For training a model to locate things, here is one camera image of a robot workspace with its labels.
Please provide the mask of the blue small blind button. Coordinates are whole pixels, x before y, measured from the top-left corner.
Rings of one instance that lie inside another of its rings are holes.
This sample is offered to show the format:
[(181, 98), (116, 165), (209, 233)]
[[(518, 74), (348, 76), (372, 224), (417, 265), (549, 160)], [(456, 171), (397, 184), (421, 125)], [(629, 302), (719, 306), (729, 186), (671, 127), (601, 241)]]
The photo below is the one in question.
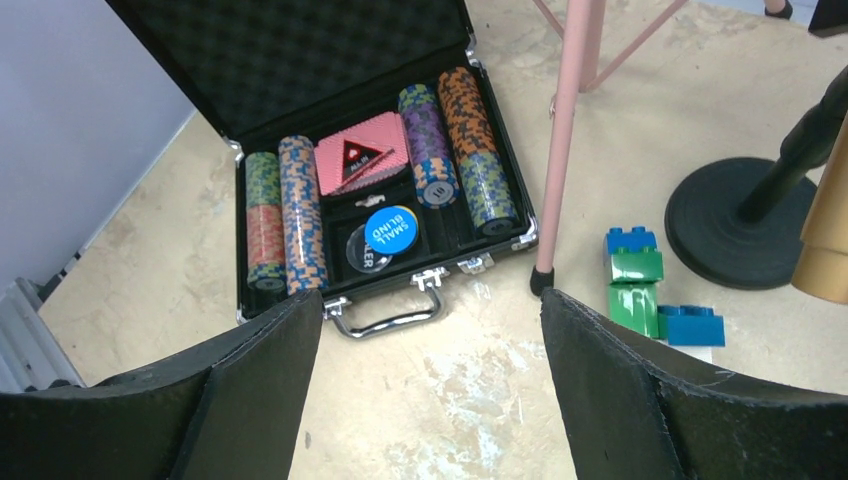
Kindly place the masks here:
[(381, 208), (366, 221), (364, 237), (377, 253), (392, 256), (403, 254), (418, 240), (417, 216), (410, 208), (402, 205)]

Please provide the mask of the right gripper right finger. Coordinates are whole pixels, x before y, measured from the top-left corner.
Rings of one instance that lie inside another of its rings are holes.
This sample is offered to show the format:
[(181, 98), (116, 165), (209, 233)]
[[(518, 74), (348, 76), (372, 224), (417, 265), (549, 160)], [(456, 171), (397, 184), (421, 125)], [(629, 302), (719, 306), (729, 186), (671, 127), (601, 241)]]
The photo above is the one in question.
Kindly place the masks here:
[(847, 399), (701, 361), (556, 289), (541, 328), (581, 479), (843, 479)]

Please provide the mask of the clear dealer button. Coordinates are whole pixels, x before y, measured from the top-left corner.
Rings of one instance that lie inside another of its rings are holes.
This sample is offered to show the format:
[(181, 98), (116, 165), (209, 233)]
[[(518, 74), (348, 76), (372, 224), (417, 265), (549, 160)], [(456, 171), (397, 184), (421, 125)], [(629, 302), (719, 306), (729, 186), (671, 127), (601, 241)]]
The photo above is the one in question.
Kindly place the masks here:
[(385, 269), (393, 260), (393, 256), (375, 251), (366, 241), (365, 224), (361, 224), (346, 242), (346, 259), (354, 270), (374, 274)]

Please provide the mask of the red triangular all-in button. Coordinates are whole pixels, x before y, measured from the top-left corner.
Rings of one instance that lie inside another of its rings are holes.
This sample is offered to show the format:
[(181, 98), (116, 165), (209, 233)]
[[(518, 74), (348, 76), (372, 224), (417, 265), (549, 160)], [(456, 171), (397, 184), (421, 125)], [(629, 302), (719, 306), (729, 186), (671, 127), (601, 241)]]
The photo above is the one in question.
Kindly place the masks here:
[(343, 139), (340, 181), (330, 195), (341, 195), (362, 188), (370, 172), (393, 153), (394, 148), (389, 145)]

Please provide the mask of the grey green chip stack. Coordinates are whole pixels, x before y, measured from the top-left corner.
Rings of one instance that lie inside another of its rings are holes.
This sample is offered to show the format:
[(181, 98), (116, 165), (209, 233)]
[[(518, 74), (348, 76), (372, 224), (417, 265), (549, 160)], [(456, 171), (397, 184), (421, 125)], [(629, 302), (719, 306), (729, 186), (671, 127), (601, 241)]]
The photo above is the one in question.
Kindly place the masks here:
[(459, 163), (473, 225), (483, 236), (503, 235), (518, 221), (506, 173), (496, 152), (477, 150)]

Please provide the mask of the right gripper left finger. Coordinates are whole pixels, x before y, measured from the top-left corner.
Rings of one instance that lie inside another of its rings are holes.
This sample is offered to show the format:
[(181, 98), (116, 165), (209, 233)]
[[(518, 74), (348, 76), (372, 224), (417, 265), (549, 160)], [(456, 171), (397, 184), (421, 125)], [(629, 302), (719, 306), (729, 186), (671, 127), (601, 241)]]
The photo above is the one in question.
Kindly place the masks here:
[(1, 397), (5, 479), (284, 479), (319, 346), (301, 292), (155, 363)]

